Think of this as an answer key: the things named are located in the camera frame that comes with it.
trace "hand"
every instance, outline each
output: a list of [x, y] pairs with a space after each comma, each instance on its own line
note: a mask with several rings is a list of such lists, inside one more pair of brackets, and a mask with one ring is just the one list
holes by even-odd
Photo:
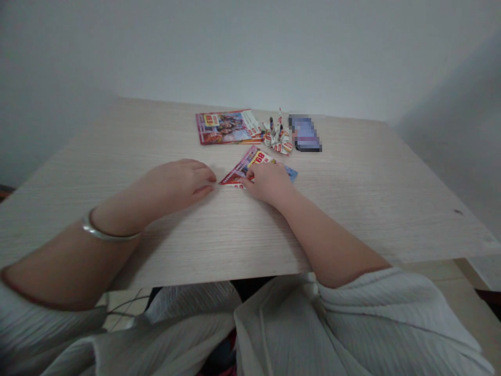
[[286, 203], [296, 193], [283, 163], [253, 164], [241, 183], [252, 196], [274, 207]]
[[181, 159], [157, 166], [92, 213], [102, 232], [125, 236], [141, 232], [151, 222], [186, 209], [213, 191], [216, 175], [204, 163]]

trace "bracelet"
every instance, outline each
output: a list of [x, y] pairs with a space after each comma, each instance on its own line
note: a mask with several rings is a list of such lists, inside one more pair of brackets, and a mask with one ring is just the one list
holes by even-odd
[[92, 222], [90, 220], [90, 216], [92, 212], [94, 211], [94, 208], [92, 208], [87, 214], [85, 214], [82, 217], [82, 228], [85, 232], [88, 232], [95, 238], [104, 240], [104, 241], [113, 241], [113, 242], [122, 242], [122, 241], [128, 241], [137, 238], [139, 235], [141, 235], [141, 232], [138, 232], [137, 234], [134, 235], [129, 235], [129, 236], [123, 236], [123, 237], [118, 237], [114, 235], [110, 235], [104, 232], [99, 231], [97, 228], [95, 228], [92, 225]]

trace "cable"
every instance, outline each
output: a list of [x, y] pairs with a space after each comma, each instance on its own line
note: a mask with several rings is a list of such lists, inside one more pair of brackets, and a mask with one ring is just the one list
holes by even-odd
[[128, 300], [126, 301], [125, 303], [122, 303], [122, 304], [119, 304], [117, 305], [115, 308], [113, 308], [110, 312], [108, 312], [107, 314], [111, 314], [111, 313], [114, 313], [115, 310], [117, 310], [118, 308], [126, 305], [126, 304], [129, 304], [129, 303], [132, 303], [133, 301], [136, 301], [136, 300], [139, 300], [139, 299], [147, 299], [149, 298], [150, 296], [144, 296], [144, 297], [139, 297], [139, 298], [134, 298], [134, 299], [131, 299], [131, 300]]

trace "light wood grain tabletop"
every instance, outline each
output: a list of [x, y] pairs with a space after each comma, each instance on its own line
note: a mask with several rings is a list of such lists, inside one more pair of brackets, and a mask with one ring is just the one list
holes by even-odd
[[[195, 114], [222, 110], [227, 108], [115, 101], [0, 205], [0, 266], [156, 165], [194, 158], [221, 180], [249, 149], [200, 145]], [[261, 121], [277, 116], [254, 113]], [[299, 173], [295, 186], [301, 193], [390, 262], [501, 253], [487, 229], [385, 123], [325, 117], [315, 127], [322, 152], [269, 153]], [[151, 225], [113, 288], [308, 270], [277, 211], [244, 190], [217, 186], [203, 203]]]

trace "floor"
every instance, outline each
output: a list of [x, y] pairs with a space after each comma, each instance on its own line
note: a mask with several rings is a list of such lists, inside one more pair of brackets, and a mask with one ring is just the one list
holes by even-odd
[[[459, 320], [482, 346], [484, 356], [494, 366], [496, 374], [501, 374], [501, 323], [473, 290], [470, 281], [477, 288], [481, 287], [475, 276], [469, 275], [467, 268], [453, 260], [404, 264], [400, 267], [421, 273], [437, 285]], [[104, 327], [109, 331], [125, 329], [130, 317], [144, 312], [150, 291], [113, 291], [103, 296], [98, 305], [106, 304], [108, 299], [109, 311], [120, 314], [110, 314]]]

